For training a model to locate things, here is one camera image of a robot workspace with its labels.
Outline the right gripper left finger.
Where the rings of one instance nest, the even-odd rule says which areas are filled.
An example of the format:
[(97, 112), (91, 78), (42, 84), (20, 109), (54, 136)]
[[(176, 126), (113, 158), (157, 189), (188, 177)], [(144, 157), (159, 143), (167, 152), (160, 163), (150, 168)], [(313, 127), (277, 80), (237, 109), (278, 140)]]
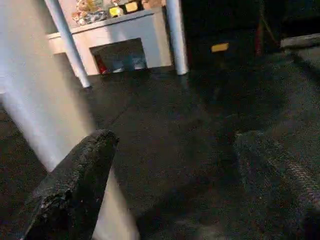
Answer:
[(22, 240), (90, 240), (119, 138), (99, 129), (35, 188), (20, 212)]

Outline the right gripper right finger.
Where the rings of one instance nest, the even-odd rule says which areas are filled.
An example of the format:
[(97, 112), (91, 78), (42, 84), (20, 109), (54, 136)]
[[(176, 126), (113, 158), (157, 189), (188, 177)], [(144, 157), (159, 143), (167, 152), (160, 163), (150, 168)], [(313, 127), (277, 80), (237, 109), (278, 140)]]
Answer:
[(261, 131), (238, 134), (238, 171), (250, 214), (266, 240), (320, 238), (320, 185), (279, 142)]

